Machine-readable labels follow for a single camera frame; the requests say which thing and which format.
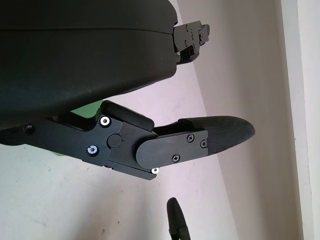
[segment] black plastic part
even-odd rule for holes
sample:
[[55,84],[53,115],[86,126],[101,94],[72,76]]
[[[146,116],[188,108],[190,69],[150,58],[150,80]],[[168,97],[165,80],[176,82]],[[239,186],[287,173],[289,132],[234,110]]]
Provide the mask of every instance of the black plastic part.
[[[192,142],[188,142],[190,134],[194,136]],[[153,169],[203,158],[208,156],[208,149],[201,147],[201,142],[207,138],[206,130],[159,136],[139,146],[136,161],[144,169]]]
[[[22,126],[16,132],[11,132],[9,129],[1,131],[0,138],[81,159],[90,164],[105,166],[111,154],[107,139],[112,134],[118,134],[123,123],[113,119],[110,127],[103,128],[96,122],[95,127],[90,131],[78,130],[48,119],[29,125],[35,129],[32,134],[27,134]],[[89,146],[97,146],[99,149],[97,156],[92,157],[87,154]]]
[[1,1],[0,130],[172,77],[176,23],[168,0]]
[[0,31],[0,56],[0,129],[153,84],[177,69],[172,35],[141,30]]
[[108,138],[107,142],[110,148],[118,148],[122,143],[122,138],[119,134],[113,134]]
[[190,234],[182,209],[176,198],[170,198],[166,204],[169,221],[169,233],[172,240],[190,240]]
[[122,143],[119,147],[112,148],[108,162],[115,162],[145,172],[150,172],[155,168],[141,167],[137,163],[136,152],[142,142],[156,138],[157,134],[124,122],[119,135]]
[[168,0],[0,2],[0,31],[134,29],[172,34],[177,22],[176,11]]
[[100,108],[101,111],[107,116],[119,119],[149,132],[154,130],[155,123],[152,121],[152,119],[134,112],[124,106],[118,105],[112,101],[103,101]]
[[173,30],[174,50],[177,65],[194,61],[199,56],[200,46],[209,41],[210,27],[201,21],[176,26]]
[[253,137],[254,126],[234,116],[208,116],[179,119],[178,122],[190,129],[208,131],[208,154],[213,155],[232,148]]

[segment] screw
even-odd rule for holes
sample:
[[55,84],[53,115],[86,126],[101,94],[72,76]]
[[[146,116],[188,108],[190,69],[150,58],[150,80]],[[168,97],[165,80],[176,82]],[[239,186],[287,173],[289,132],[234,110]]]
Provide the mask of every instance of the screw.
[[207,147],[207,141],[206,140],[202,140],[200,143],[200,146],[205,149]]
[[151,172],[152,172],[153,174],[157,174],[157,173],[159,172],[159,168],[158,168],[158,167],[153,168],[153,169],[151,169]]
[[86,153],[90,156],[90,157],[95,157],[98,155],[99,153],[99,148],[95,145],[91,145],[86,149]]
[[26,133],[26,134],[33,134],[35,132],[35,127],[32,126],[32,125],[26,125],[24,128],[23,128],[23,131]]
[[106,128],[110,125],[110,118],[108,118],[107,116],[103,116],[102,118],[100,118],[100,126],[103,128]]
[[195,140],[195,135],[193,135],[193,134],[189,134],[189,135],[186,137],[186,141],[187,141],[188,143],[192,143],[194,140]]
[[175,154],[172,157],[172,162],[177,163],[180,160],[180,155],[179,154]]

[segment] black metal plate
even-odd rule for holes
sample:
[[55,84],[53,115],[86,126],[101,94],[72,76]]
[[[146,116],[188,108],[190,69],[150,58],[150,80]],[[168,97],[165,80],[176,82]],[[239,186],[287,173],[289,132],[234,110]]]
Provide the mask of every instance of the black metal plate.
[[[194,135],[193,142],[187,142],[187,136]],[[200,143],[208,138],[208,131],[199,130],[183,134],[161,136],[145,141],[136,152],[136,161],[144,169],[159,168],[171,164],[172,157],[180,156],[177,163],[208,156],[208,149],[202,148]]]

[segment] metal bracket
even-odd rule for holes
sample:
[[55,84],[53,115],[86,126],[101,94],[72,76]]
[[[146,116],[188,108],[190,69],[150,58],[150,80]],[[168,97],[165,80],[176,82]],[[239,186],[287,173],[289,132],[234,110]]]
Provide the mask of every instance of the metal bracket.
[[153,169],[206,157],[207,138],[207,130],[159,136],[139,146],[136,161],[144,169]]
[[177,64],[192,62],[199,56],[200,46],[209,41],[209,25],[201,21],[176,26],[173,30]]

